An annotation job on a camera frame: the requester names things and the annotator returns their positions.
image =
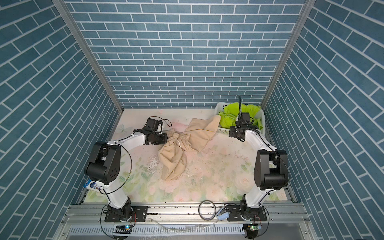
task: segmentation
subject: black cable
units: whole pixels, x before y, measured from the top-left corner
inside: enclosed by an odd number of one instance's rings
[[[118,144],[118,143],[116,143],[116,145],[119,145],[120,147],[124,148],[124,150],[128,153],[129,158],[131,159],[131,169],[129,170],[129,174],[128,174],[127,179],[125,180],[125,182],[124,182],[118,189],[113,190],[112,192],[108,192],[108,193],[107,193],[107,192],[104,190],[104,188],[103,188],[104,193],[102,193],[102,192],[100,191],[100,188],[99,188],[99,192],[100,192],[101,194],[103,194],[103,195],[107,195],[107,197],[108,197],[108,194],[111,194],[111,193],[113,193],[113,192],[116,192],[116,191],[119,190],[122,186],[124,186],[124,184],[128,181],[129,176],[131,175],[131,172],[132,172],[132,165],[133,165],[133,163],[132,163],[132,157],[131,157],[131,155],[130,155],[129,152],[125,149],[125,147],[123,147],[122,145],[120,145],[120,144]]]
[[[266,226],[265,231],[264,231],[262,234],[256,236],[255,238],[258,238],[258,237],[260,237],[260,236],[263,236],[263,235],[267,232],[268,227],[269,227],[269,220],[270,220],[271,218],[269,217],[269,212],[268,212],[268,210],[267,210],[265,207],[263,207],[263,208],[265,209],[266,213],[268,213],[268,224],[267,224],[267,226]]]
[[[111,237],[111,236],[109,236],[106,232],[104,232],[104,229],[103,229],[103,227],[102,227],[102,225],[101,225],[101,215],[103,214],[104,208],[105,208],[106,206],[108,206],[108,205],[104,205],[103,208],[101,209],[101,213],[100,213],[100,228],[101,228],[102,232],[103,232],[107,237],[116,240],[116,238]]]
[[[158,117],[158,116],[151,116],[149,118],[160,118],[161,120],[164,120],[164,122],[168,125],[168,127],[172,127],[172,123],[171,123],[171,121],[169,119],[164,119],[164,118],[161,118],[161,117]]]
[[[261,138],[261,140],[263,141],[263,143],[264,143],[267,147],[269,147],[269,149],[271,149],[273,152],[276,153],[277,157],[280,159],[280,162],[282,162],[282,163],[284,164],[284,166],[287,168],[287,170],[288,170],[288,174],[292,176],[291,172],[289,171],[288,166],[287,166],[287,165],[285,164],[285,162],[280,158],[280,154],[277,152],[277,149],[276,149],[276,150],[273,150],[273,149],[270,147],[270,144],[267,144],[267,143],[264,141],[264,139],[263,139],[262,136],[260,135],[260,131],[257,131],[256,129],[253,129],[253,128],[251,128],[251,127],[239,127],[239,128],[237,128],[236,130],[242,130],[242,129],[244,129],[244,130],[251,130],[251,131],[254,131],[257,135],[259,135],[260,138]]]
[[[215,213],[214,213],[214,214],[212,215],[212,217],[210,217],[210,218],[204,218],[203,215],[201,215],[201,212],[200,212],[200,208],[201,208],[201,206],[202,206],[204,203],[206,203],[206,202],[211,203],[211,204],[213,205],[214,209],[215,209]],[[205,220],[205,221],[211,221],[212,219],[215,218],[216,213],[217,213],[217,212],[216,212],[216,205],[215,205],[212,201],[210,201],[210,200],[204,200],[204,201],[202,201],[202,202],[200,203],[199,208],[197,209],[197,211],[199,212],[199,216],[200,216],[203,220]]]
[[[263,197],[263,198],[260,200],[260,202],[259,202],[259,206],[261,206],[263,199],[264,199],[267,195],[269,195],[269,193],[272,192],[272,191],[274,191],[274,189],[270,190],[269,192],[267,192],[267,193],[264,195],[264,197]]]

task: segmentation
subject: blue brick wall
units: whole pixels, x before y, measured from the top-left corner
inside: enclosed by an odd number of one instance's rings
[[[66,1],[125,108],[260,104],[305,0]]]
[[[0,16],[0,239],[51,238],[118,113],[51,0]]]
[[[384,239],[383,13],[317,0],[267,104],[319,239]]]

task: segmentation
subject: white plastic basket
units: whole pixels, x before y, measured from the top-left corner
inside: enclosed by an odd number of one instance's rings
[[[218,113],[221,111],[221,112],[224,112],[224,107],[226,107],[227,105],[229,105],[230,103],[224,103],[224,102],[219,102],[217,103],[216,107],[215,107],[215,113],[216,115],[218,115]],[[261,134],[265,135],[265,116],[264,116],[264,111],[263,110],[259,110],[257,112],[257,114],[253,117],[253,119],[260,119],[262,125],[263,125],[263,129],[260,130]],[[229,129],[226,129],[226,128],[222,128],[220,127],[219,125],[219,128],[217,130],[217,132],[219,133],[224,133],[226,135],[229,135]]]

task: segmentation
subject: floral table surface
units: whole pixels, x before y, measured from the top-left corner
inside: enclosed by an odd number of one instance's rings
[[[187,127],[187,124],[178,123],[177,119],[172,121],[177,131]],[[120,124],[114,139],[127,136],[131,131],[132,127]],[[161,147],[144,145],[130,150],[133,162],[130,176],[130,159],[122,150],[118,180],[122,184],[129,177],[123,190],[132,202],[239,201],[255,184],[253,169],[256,151],[246,142],[216,133],[201,152],[186,152],[185,171],[179,179],[171,181],[160,179],[163,165],[158,160],[157,152]],[[284,189],[280,189],[266,200],[283,201],[287,198]],[[107,202],[107,198],[89,191],[85,202]]]

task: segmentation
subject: beige cloth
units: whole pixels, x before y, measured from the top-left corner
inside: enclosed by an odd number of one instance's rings
[[[168,141],[159,151],[159,160],[164,164],[162,180],[178,179],[187,165],[184,151],[201,151],[217,132],[221,117],[208,120],[193,118],[185,132],[167,131]]]

